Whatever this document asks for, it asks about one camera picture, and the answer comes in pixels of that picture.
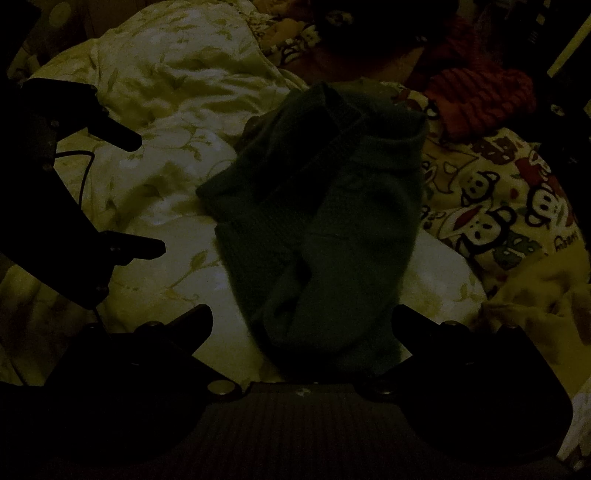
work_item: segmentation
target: white floral bedsheet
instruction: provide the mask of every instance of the white floral bedsheet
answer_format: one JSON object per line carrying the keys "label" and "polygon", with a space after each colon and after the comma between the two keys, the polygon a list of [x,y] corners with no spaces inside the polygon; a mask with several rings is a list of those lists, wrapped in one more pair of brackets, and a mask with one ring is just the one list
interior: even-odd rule
{"label": "white floral bedsheet", "polygon": [[[215,223],[195,188],[234,161],[232,146],[251,116],[278,107],[291,89],[306,88],[261,53],[243,20],[245,12],[260,15],[253,9],[248,0],[157,3],[35,75],[95,85],[111,117],[144,139],[131,154],[85,131],[58,146],[96,153],[83,210],[98,230],[160,238],[167,246],[159,259],[116,267],[111,294],[99,306],[108,329],[166,323],[208,304],[215,324],[196,358],[242,385],[280,377],[239,312],[217,253]],[[81,156],[56,161],[74,197],[86,163]],[[484,299],[466,261],[421,231],[401,301],[437,322],[467,323]],[[0,284],[0,380],[19,383],[14,366],[27,383],[43,384],[69,340],[92,320],[12,267]]]}

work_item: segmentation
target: red striped cloth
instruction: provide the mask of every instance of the red striped cloth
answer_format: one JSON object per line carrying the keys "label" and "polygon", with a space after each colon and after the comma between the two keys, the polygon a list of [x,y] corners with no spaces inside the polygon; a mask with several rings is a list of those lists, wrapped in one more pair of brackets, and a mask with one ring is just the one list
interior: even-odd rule
{"label": "red striped cloth", "polygon": [[407,86],[435,102],[450,140],[481,137],[535,111],[533,82],[525,73],[504,70],[484,56],[474,28],[461,17],[447,27],[445,39],[426,49]]}

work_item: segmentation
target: cartoon monkey face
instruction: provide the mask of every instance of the cartoon monkey face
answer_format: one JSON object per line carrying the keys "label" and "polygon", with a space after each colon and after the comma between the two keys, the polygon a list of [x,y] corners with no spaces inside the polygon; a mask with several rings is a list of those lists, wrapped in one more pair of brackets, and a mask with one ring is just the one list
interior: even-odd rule
{"label": "cartoon monkey face", "polygon": [[558,225],[563,218],[566,219],[568,214],[566,202],[559,199],[547,183],[542,183],[530,190],[527,208],[525,222],[530,226],[549,227],[550,223]]}
{"label": "cartoon monkey face", "polygon": [[477,171],[462,186],[462,206],[483,202],[492,196],[501,176],[494,171]]}
{"label": "cartoon monkey face", "polygon": [[509,227],[517,220],[510,207],[483,211],[482,205],[472,209],[460,209],[441,226],[439,238],[459,235],[456,251],[466,258],[502,244],[509,234]]}

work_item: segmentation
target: green knit cloth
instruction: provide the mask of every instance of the green knit cloth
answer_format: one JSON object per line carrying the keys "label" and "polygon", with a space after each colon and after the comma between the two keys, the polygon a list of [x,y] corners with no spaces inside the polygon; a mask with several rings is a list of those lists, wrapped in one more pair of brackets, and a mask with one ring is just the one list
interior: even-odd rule
{"label": "green knit cloth", "polygon": [[391,313],[418,231],[424,115],[318,83],[249,121],[197,189],[232,287],[288,377],[344,381],[400,361]]}

